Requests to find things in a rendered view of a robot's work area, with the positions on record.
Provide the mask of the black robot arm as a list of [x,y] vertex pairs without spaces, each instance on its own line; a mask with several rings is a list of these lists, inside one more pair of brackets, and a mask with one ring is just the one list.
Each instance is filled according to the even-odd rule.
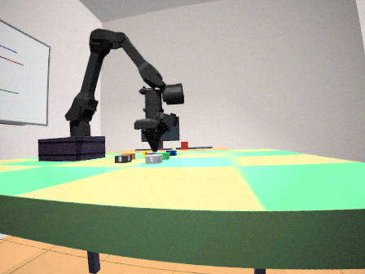
[[[143,86],[139,93],[145,95],[146,104],[160,104],[162,99],[169,104],[184,104],[183,85],[166,85],[156,68],[147,62],[136,50],[131,41],[123,32],[113,32],[106,29],[95,29],[90,33],[90,58],[86,66],[85,76],[81,85],[81,91],[74,98],[71,108],[66,115],[70,125],[70,137],[92,136],[90,122],[95,114],[98,100],[95,100],[95,88],[99,79],[99,72],[104,58],[110,49],[122,48],[137,65],[142,79],[151,87]],[[159,90],[155,90],[158,88]],[[162,93],[162,98],[161,98]],[[156,111],[156,122],[167,123],[176,126],[178,117],[176,114],[161,113]]]

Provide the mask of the green block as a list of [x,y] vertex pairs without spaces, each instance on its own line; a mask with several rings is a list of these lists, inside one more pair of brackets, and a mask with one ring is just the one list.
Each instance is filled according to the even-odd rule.
[[156,153],[156,155],[162,155],[162,160],[169,160],[170,159],[169,152],[159,152],[159,153]]

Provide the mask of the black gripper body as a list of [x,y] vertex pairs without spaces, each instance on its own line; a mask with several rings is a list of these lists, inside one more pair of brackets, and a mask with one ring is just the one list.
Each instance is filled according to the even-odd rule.
[[138,119],[134,123],[134,128],[136,130],[146,129],[146,131],[170,131],[170,126],[168,124],[165,124],[164,122],[156,122],[156,111],[158,111],[158,109],[161,111],[161,113],[164,112],[164,109],[160,104],[146,104],[145,108],[143,108],[143,111],[145,112],[145,119]]

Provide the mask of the yellow block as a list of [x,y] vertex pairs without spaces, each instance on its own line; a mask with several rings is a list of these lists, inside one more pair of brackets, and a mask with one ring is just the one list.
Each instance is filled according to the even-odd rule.
[[147,155],[147,152],[152,152],[152,151],[143,151],[142,152],[142,157],[145,157]]

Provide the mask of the blue block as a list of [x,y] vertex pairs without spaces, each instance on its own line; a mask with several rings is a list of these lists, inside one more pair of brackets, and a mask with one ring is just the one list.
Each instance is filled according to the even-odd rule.
[[166,152],[169,152],[170,156],[176,156],[177,155],[177,150],[168,150]]

